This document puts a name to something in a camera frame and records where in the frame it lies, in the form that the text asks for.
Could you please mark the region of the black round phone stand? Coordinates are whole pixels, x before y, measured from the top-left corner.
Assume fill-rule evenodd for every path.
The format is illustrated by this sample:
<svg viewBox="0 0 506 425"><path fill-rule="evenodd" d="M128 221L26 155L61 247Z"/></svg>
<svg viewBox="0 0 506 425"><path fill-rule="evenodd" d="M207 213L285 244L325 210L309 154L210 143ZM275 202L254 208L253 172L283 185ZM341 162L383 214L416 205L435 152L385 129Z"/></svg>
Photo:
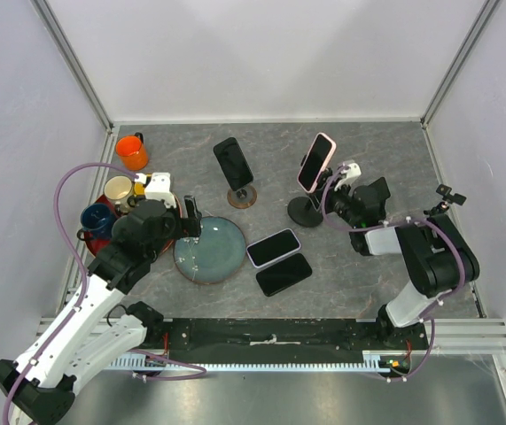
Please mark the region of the black round phone stand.
<svg viewBox="0 0 506 425"><path fill-rule="evenodd" d="M323 193L325 184L331 176L332 171L329 167L321 172L314 192ZM287 213L294 223L303 228L316 228L323 222L323 214L314 209L309 194L293 198L287 205Z"/></svg>

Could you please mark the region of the pink case phone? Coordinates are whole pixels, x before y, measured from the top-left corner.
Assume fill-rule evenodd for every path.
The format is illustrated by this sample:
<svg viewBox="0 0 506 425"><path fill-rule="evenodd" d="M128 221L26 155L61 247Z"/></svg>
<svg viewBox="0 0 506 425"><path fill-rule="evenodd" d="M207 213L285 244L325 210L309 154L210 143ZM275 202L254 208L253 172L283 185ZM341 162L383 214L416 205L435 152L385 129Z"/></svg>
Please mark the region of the pink case phone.
<svg viewBox="0 0 506 425"><path fill-rule="evenodd" d="M318 133L300 166L297 181L306 193L313 193L320 174L331 161L337 144L325 133Z"/></svg>

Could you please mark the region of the lavender case phone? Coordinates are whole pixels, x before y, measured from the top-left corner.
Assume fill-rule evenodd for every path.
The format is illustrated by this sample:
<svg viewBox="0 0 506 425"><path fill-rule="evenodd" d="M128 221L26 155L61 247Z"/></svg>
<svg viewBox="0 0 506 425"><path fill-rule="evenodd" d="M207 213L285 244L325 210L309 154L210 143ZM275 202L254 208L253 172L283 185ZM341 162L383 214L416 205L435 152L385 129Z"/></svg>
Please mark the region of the lavender case phone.
<svg viewBox="0 0 506 425"><path fill-rule="evenodd" d="M290 228L285 228L246 247L246 254L255 268L262 268L300 250L301 243Z"/></svg>

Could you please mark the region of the black weighted phone stand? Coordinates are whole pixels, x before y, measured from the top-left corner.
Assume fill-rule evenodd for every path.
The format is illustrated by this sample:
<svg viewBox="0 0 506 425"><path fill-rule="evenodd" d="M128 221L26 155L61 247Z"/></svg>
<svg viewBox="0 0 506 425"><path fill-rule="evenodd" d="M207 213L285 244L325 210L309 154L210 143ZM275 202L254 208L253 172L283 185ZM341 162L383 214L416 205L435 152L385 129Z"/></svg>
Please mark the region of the black weighted phone stand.
<svg viewBox="0 0 506 425"><path fill-rule="evenodd" d="M441 200L431 209L424 210L424 215L427 217L446 213L451 205L463 205L467 200L466 196L459 193L453 193L452 188L445 184L440 184L436 189L436 193L441 196Z"/></svg>

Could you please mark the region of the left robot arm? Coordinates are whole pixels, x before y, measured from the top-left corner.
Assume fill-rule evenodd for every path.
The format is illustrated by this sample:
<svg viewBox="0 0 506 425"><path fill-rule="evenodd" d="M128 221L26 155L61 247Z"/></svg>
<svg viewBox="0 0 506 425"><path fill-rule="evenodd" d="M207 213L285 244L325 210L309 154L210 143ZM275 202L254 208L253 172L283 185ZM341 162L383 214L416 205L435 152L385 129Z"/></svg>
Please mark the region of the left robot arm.
<svg viewBox="0 0 506 425"><path fill-rule="evenodd" d="M114 222L110 242L82 272L72 300L43 334L15 360L0 360L0 388L35 424L56 424L81 388L124 352L156 347L164 317L144 302L126 313L97 339L86 339L104 316L151 270L164 246L201 233L202 215L192 196L187 214L162 200L141 199Z"/></svg>

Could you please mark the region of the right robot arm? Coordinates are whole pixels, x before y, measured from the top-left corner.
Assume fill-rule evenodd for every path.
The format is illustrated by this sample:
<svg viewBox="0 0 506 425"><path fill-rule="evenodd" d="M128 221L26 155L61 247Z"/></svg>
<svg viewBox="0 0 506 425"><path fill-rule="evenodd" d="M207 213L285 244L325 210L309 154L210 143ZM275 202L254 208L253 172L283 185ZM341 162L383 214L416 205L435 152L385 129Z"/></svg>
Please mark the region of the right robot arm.
<svg viewBox="0 0 506 425"><path fill-rule="evenodd" d="M346 223L355 251L363 256L400 254L409 282L399 295L381 307L375 326L377 342L388 349L407 337L407 329L425 319L436 305L479 277L480 267L469 245L447 216L453 204L466 196L439 185L441 201L426 210L421 220L407 218L396 225L386 222L386 201L391 197L385 179L355 189L318 189L316 204L324 219L335 213Z"/></svg>

